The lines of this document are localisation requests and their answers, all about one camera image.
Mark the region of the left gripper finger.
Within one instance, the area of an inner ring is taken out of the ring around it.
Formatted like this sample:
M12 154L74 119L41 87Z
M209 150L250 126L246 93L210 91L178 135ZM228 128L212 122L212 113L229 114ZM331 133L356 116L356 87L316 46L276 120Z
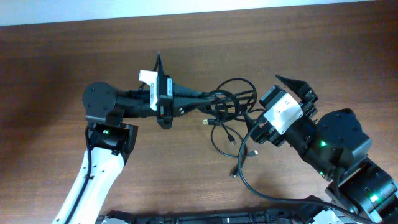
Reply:
M203 92L173 83L173 94L176 97L201 97Z
M176 97L172 102L173 117L180 117L195 109L211 105L214 100L214 98Z

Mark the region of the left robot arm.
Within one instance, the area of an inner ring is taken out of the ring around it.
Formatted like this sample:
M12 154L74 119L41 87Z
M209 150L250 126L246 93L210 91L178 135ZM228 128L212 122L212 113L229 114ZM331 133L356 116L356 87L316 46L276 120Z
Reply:
M122 91L105 82L94 82L84 90L86 150L54 223L96 221L136 143L138 127L124 123L124 119L155 117L162 129L170 129L174 117L215 101L209 93L178 85L162 72L141 70L139 81L148 88Z

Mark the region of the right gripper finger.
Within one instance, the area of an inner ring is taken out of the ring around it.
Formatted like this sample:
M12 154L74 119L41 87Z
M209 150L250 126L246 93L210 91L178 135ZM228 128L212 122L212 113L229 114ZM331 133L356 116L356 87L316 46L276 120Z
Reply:
M276 78L280 80L286 87L294 92L302 100L311 99L311 88L310 85L303 80L289 79L280 75L276 75Z
M253 134L261 133L261 128L259 126L255 127L257 120L252 119L247 111L240 112L239 115L243 117L242 120L245 122L248 131L253 130Z

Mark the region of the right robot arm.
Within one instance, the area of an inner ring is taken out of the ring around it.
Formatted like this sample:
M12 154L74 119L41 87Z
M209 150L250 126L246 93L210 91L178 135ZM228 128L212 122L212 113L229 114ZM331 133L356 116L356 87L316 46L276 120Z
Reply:
M264 199L300 205L309 215L302 218L303 223L340 223L340 214L355 223L397 223L397 182L368 157L372 141L354 111L344 108L314 121L318 96L313 88L303 80L277 79L291 93L274 85L260 99L263 110L257 119L243 114L248 133L239 149L237 168L242 169L248 139L277 147L286 142L329 182L325 192L331 202L314 196L275 198L258 192L246 180L243 184ZM292 93L301 101L297 102Z

